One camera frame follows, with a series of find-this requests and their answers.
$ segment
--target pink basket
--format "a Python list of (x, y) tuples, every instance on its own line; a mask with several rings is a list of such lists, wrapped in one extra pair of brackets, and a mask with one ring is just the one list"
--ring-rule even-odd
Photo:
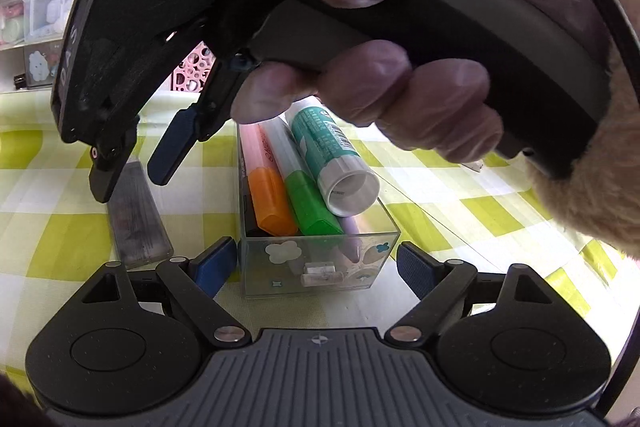
[(214, 60), (205, 43), (198, 44), (171, 74), (171, 90), (200, 92)]

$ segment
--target triangular hole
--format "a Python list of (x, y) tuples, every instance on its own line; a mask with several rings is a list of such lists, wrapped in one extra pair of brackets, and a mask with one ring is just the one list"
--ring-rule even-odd
[(95, 302), (111, 302), (120, 299), (118, 283), (113, 273), (105, 274), (98, 283), (91, 288), (91, 291), (84, 296), (82, 302), (93, 304)]
[(551, 299), (531, 280), (528, 275), (518, 277), (516, 284), (516, 301), (536, 302), (538, 304), (551, 304)]

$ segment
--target hand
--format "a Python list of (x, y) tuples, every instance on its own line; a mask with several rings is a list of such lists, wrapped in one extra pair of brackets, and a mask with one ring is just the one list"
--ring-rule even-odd
[[(357, 8), (382, 0), (324, 1)], [(529, 1), (604, 58), (607, 33), (590, 0)], [(500, 116), (484, 104), (489, 85), (477, 62), (449, 58), (413, 70), (398, 45), (369, 41), (334, 58), (321, 74), (262, 65), (241, 87), (231, 114), (240, 123), (266, 120), (317, 93), (335, 114), (357, 126), (377, 124), (398, 147), (435, 149), (451, 162), (468, 162), (493, 150), (502, 136)]]

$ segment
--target checkered tablecloth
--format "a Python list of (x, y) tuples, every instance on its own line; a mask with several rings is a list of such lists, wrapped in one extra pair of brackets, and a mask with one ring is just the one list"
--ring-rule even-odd
[[(142, 112), (134, 153), (143, 163), (190, 94), (158, 92)], [(393, 147), (375, 127), (338, 121), (379, 174), (382, 201), (402, 230), (438, 259), (481, 271), (527, 263), (606, 341), (615, 358), (640, 305), (640, 269), (612, 248), (564, 231), (538, 203), (520, 160), (495, 155), (481, 172), (434, 152)], [(106, 206), (88, 188), (88, 147), (63, 144), (49, 93), (0, 96), (0, 369), (28, 389), (31, 339), (102, 263), (114, 258)], [(236, 133), (226, 124), (197, 144), (172, 181), (151, 185), (176, 255), (194, 257), (236, 235)], [(322, 296), (245, 300), (238, 279), (217, 300), (253, 332), (260, 327), (389, 327), (416, 302), (392, 259), (371, 289)]]

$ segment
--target orange highlighter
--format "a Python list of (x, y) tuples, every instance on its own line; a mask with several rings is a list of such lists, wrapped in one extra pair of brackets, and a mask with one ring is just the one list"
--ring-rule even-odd
[(298, 226), (289, 210), (287, 189), (260, 125), (241, 125), (240, 143), (258, 227), (278, 237), (294, 235)]

